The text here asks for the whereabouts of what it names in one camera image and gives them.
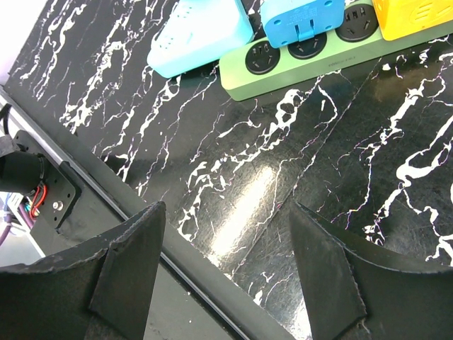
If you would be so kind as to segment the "light blue plug adapter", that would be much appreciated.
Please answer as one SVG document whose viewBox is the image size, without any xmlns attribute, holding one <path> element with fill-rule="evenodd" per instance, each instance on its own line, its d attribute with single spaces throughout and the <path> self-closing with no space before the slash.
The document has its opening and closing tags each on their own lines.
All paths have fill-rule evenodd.
<svg viewBox="0 0 453 340">
<path fill-rule="evenodd" d="M 270 45 L 280 48 L 338 28 L 344 11 L 343 0 L 267 0 L 260 19 Z"/>
</svg>

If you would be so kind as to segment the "yellow cube plug adapter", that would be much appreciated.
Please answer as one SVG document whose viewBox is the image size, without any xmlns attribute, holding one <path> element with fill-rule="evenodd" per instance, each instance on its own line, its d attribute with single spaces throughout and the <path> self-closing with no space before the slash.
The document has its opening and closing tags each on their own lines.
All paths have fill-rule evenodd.
<svg viewBox="0 0 453 340">
<path fill-rule="evenodd" d="M 372 0 L 372 5 L 387 41 L 452 20 L 452 0 Z"/>
</svg>

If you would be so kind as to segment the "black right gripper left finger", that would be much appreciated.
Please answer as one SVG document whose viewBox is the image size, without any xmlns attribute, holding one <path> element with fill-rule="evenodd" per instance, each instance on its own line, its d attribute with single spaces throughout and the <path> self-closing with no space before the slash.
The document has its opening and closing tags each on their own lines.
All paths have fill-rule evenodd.
<svg viewBox="0 0 453 340">
<path fill-rule="evenodd" d="M 165 226 L 156 202 L 69 249 L 1 268 L 1 338 L 142 339 Z"/>
</svg>

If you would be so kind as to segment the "teal triangular power strip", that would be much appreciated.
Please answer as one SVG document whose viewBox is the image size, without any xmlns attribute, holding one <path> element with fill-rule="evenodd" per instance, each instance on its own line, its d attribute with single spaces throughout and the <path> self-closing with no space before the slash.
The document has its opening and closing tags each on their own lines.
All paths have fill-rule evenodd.
<svg viewBox="0 0 453 340">
<path fill-rule="evenodd" d="M 219 60 L 252 38 L 241 1 L 179 1 L 152 40 L 147 63 L 169 79 Z"/>
</svg>

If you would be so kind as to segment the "green power strip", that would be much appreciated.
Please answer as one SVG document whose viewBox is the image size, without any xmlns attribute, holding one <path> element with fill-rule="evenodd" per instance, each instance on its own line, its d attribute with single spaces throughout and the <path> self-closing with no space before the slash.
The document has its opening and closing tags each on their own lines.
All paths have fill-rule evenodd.
<svg viewBox="0 0 453 340">
<path fill-rule="evenodd" d="M 279 49 L 262 38 L 228 52 L 219 61 L 221 85 L 232 99 L 243 101 L 452 33 L 452 22 L 445 21 L 385 40 L 375 11 L 371 1 L 355 1 L 335 30 Z"/>
</svg>

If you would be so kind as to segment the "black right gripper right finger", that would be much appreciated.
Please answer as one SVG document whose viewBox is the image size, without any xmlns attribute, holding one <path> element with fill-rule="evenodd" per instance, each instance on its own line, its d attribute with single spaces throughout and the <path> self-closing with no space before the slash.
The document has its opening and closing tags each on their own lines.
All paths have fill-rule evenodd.
<svg viewBox="0 0 453 340">
<path fill-rule="evenodd" d="M 313 339 L 451 339 L 452 268 L 334 226 L 300 203 L 289 228 Z"/>
</svg>

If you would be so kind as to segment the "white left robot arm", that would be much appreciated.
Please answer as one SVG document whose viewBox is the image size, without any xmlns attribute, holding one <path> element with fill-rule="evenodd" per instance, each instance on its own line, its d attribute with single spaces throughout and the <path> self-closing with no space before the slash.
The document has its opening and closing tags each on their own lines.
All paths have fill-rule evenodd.
<svg viewBox="0 0 453 340">
<path fill-rule="evenodd" d="M 8 115 L 11 104 L 1 109 L 4 135 L 1 136 L 1 191 L 26 194 L 34 191 L 44 179 L 45 160 L 26 152 L 9 133 Z"/>
</svg>

